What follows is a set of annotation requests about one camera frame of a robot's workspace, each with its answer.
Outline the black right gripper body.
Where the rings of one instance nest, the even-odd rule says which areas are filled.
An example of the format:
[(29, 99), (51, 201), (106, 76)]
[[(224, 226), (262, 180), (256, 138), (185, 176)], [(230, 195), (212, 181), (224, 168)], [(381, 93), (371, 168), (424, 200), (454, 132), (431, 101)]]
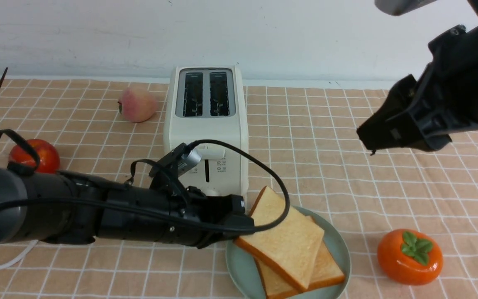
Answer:
[(478, 26), (457, 25), (429, 42), (433, 56), (419, 79), (409, 74), (358, 129), (364, 147), (435, 152), (451, 134), (478, 130)]

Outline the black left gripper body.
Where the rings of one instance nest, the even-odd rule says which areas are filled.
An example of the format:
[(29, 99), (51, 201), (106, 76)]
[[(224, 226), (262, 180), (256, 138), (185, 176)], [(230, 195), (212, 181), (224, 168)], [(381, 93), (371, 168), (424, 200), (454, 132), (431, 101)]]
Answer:
[(182, 143), (153, 165), (149, 175), (155, 197), (151, 203), (153, 210), (164, 216), (152, 219), (151, 232), (157, 233), (157, 242), (205, 248), (248, 235), (254, 229), (243, 197), (211, 196), (180, 182), (180, 176), (200, 161), (194, 146)]

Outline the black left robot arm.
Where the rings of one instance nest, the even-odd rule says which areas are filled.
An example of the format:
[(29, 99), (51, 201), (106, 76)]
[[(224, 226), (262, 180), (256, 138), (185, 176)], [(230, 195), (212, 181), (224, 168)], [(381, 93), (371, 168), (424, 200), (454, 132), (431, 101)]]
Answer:
[(190, 186), (185, 199), (166, 176), (181, 176), (199, 161), (180, 144), (158, 161), (162, 169), (152, 167), (147, 189), (90, 174), (0, 168), (0, 244), (89, 245), (101, 238), (205, 248), (244, 235), (233, 228), (249, 234), (255, 225), (243, 197), (207, 196)]

